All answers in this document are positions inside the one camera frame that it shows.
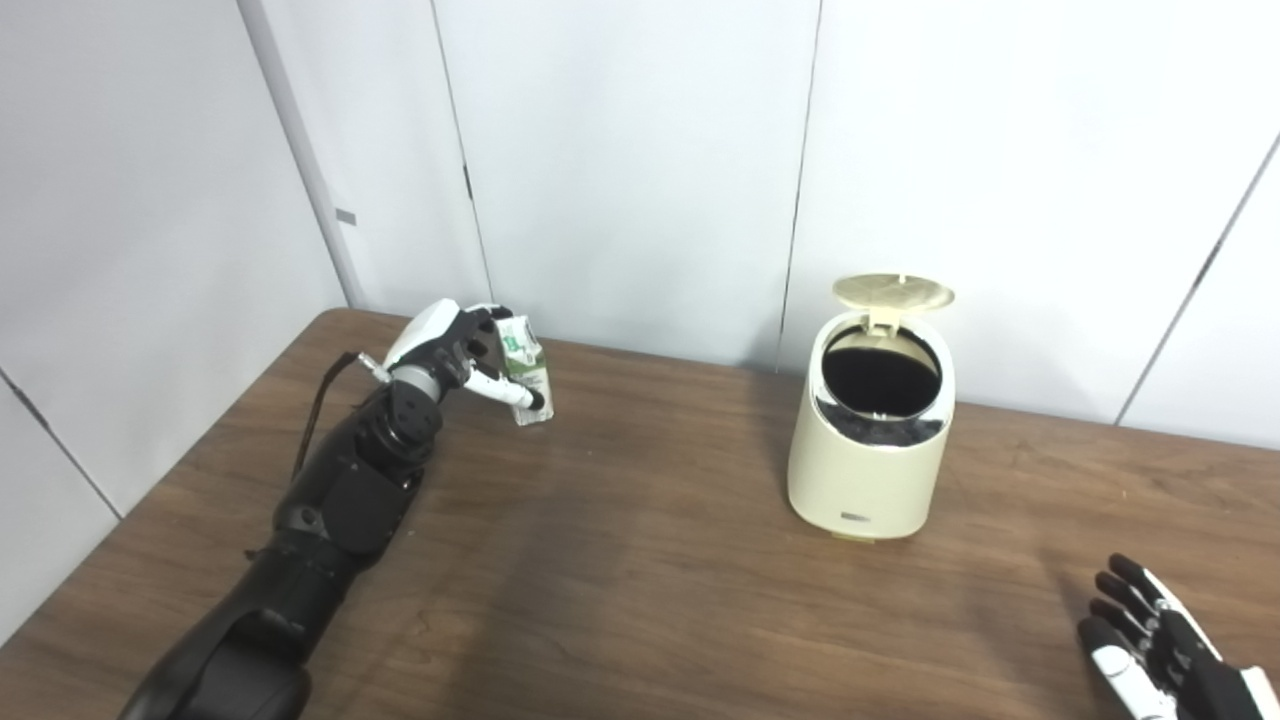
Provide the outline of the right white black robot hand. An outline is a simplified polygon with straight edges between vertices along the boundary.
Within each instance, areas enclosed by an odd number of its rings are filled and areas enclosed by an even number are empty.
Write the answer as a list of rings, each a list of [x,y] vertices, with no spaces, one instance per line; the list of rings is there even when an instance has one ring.
[[[1076,624],[1083,655],[1133,719],[1276,719],[1261,666],[1235,666],[1144,565],[1111,553]]]

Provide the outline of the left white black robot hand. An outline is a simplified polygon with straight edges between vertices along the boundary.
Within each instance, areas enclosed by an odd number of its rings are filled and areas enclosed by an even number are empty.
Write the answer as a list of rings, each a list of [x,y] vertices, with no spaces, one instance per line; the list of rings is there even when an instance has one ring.
[[[540,411],[547,396],[503,375],[498,368],[481,363],[488,354],[484,336],[498,337],[498,322],[515,318],[500,304],[476,304],[462,307],[452,299],[442,299],[415,316],[392,343],[381,366],[393,378],[407,378],[408,369],[425,373],[434,383],[428,393],[444,398],[451,389],[474,395],[511,407]]]

